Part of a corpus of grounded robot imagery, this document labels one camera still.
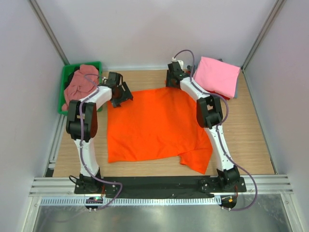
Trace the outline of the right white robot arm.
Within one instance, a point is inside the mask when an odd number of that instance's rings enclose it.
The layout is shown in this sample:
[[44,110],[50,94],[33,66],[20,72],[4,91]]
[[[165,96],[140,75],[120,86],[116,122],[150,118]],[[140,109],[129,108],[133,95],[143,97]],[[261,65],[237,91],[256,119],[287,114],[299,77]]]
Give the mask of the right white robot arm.
[[167,87],[181,89],[196,101],[197,122],[208,135],[216,156],[218,187],[222,191],[236,190],[240,181],[240,174],[225,141],[222,126],[224,116],[220,95],[203,90],[182,69],[180,60],[173,59],[168,64],[166,82]]

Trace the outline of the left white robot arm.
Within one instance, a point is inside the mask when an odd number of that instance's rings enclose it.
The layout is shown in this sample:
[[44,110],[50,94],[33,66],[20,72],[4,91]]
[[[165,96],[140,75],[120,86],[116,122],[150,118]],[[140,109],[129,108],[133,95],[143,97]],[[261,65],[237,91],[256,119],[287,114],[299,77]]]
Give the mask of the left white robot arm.
[[91,80],[93,76],[99,77],[97,74],[88,73],[84,75],[84,79],[94,90],[80,100],[71,100],[67,114],[66,132],[77,147],[81,164],[79,178],[74,181],[75,194],[99,193],[104,185],[108,184],[108,181],[101,178],[95,154],[97,109],[108,101],[115,108],[127,100],[133,100],[133,95],[120,73],[110,72],[99,84]]

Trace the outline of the orange t shirt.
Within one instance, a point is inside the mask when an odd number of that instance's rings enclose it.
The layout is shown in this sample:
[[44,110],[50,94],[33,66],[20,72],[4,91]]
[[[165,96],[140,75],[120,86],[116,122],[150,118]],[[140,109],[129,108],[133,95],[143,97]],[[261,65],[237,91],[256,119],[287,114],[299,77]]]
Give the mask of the orange t shirt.
[[196,101],[175,88],[133,92],[120,107],[107,104],[108,162],[179,157],[205,174],[213,148],[196,119]]

